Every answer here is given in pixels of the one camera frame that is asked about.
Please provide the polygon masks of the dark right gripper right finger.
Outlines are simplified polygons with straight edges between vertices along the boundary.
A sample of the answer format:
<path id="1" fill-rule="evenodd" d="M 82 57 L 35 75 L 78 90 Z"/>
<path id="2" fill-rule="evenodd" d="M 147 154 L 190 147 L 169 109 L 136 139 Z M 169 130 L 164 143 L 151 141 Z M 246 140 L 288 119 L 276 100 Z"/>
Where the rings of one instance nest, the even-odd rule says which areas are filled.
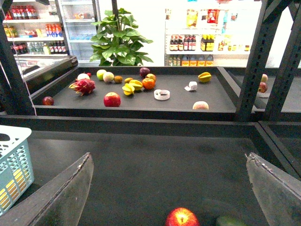
<path id="1" fill-rule="evenodd" d="M 270 226 L 301 224 L 301 182 L 255 153 L 246 168 L 253 193 Z"/>

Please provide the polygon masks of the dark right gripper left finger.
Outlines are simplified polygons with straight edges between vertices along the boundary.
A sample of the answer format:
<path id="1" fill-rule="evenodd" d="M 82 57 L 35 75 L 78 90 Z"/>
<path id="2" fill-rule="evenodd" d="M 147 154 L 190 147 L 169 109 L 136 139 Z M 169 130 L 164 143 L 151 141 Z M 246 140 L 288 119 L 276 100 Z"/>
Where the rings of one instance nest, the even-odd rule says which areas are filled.
<path id="1" fill-rule="evenodd" d="M 76 226 L 84 209 L 94 163 L 84 154 L 66 170 L 1 216 L 2 226 Z"/>

